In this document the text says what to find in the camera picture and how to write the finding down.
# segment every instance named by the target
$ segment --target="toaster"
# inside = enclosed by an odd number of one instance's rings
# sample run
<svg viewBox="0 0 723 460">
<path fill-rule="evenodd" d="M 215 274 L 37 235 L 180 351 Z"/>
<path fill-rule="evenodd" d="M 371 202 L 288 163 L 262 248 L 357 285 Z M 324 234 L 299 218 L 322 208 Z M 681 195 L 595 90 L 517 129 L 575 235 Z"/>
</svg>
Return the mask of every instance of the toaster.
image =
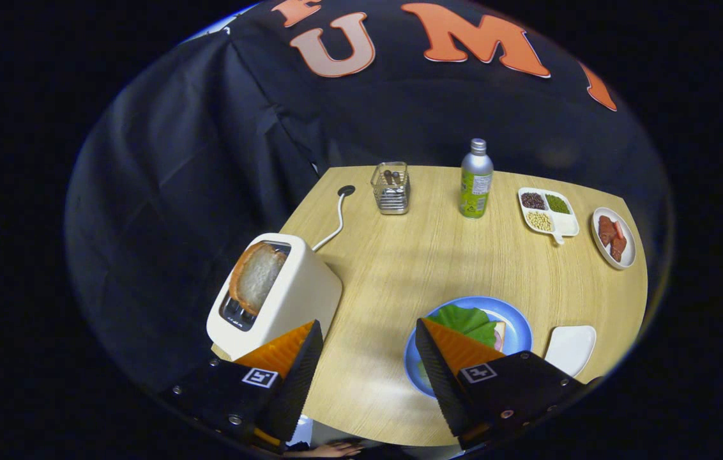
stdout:
<svg viewBox="0 0 723 460">
<path fill-rule="evenodd" d="M 228 293 L 233 268 L 222 284 L 209 312 L 206 331 L 231 360 L 315 319 L 321 324 L 323 339 L 326 338 L 342 295 L 339 277 L 302 238 L 263 233 L 248 247 L 257 242 L 266 242 L 286 253 L 287 258 L 256 316 L 242 309 Z"/>
</svg>

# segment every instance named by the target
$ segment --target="lettuce leaf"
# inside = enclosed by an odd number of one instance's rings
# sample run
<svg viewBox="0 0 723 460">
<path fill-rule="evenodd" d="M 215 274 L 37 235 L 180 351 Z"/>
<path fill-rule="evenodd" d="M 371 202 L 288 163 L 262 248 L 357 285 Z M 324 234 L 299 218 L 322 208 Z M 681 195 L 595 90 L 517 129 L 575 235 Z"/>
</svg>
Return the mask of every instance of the lettuce leaf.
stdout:
<svg viewBox="0 0 723 460">
<path fill-rule="evenodd" d="M 490 321 L 487 314 L 480 309 L 462 309 L 450 303 L 441 307 L 428 319 L 473 338 L 485 346 L 495 348 L 495 326 L 498 321 Z"/>
</svg>

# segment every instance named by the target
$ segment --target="table surface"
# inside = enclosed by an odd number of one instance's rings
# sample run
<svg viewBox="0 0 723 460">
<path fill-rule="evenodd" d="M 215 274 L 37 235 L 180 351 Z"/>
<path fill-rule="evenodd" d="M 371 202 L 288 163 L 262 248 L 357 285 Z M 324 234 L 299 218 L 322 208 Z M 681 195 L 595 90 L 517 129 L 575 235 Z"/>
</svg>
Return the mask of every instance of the table surface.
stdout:
<svg viewBox="0 0 723 460">
<path fill-rule="evenodd" d="M 457 203 L 460 169 L 410 166 L 410 210 L 382 215 L 374 202 L 374 166 L 331 168 L 281 233 L 311 247 L 338 225 L 344 230 L 318 256 L 344 285 L 303 414 L 341 431 L 399 445 L 453 445 L 435 399 L 415 390 L 403 366 L 415 320 L 449 300 L 488 295 L 511 303 L 533 330 L 543 356 L 555 326 L 589 324 L 597 343 L 577 379 L 608 373 L 633 344 L 643 320 L 647 273 L 642 241 L 622 198 L 562 181 L 495 172 L 485 215 L 464 218 Z M 557 245 L 523 221 L 517 189 L 566 195 L 580 233 Z M 625 270 L 599 254 L 590 222 L 605 206 L 628 222 L 637 259 Z"/>
</svg>

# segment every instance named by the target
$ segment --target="bread slice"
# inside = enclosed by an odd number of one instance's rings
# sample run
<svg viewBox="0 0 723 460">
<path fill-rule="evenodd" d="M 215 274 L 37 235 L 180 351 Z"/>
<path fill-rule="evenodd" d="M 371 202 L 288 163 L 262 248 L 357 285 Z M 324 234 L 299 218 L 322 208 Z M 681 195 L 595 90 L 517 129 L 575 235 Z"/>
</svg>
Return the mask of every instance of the bread slice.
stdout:
<svg viewBox="0 0 723 460">
<path fill-rule="evenodd" d="M 287 257 L 262 241 L 245 250 L 231 274 L 231 299 L 250 314 L 258 315 Z"/>
</svg>

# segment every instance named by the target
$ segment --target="green beans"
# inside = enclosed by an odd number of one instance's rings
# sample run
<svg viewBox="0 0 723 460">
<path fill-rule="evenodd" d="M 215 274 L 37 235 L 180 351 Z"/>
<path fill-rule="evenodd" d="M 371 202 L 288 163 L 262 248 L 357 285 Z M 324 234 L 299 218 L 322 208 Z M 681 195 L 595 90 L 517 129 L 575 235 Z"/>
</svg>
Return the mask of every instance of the green beans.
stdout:
<svg viewBox="0 0 723 460">
<path fill-rule="evenodd" d="M 561 200 L 555 195 L 546 195 L 546 201 L 549 202 L 549 209 L 558 213 L 570 213 L 566 201 Z"/>
</svg>

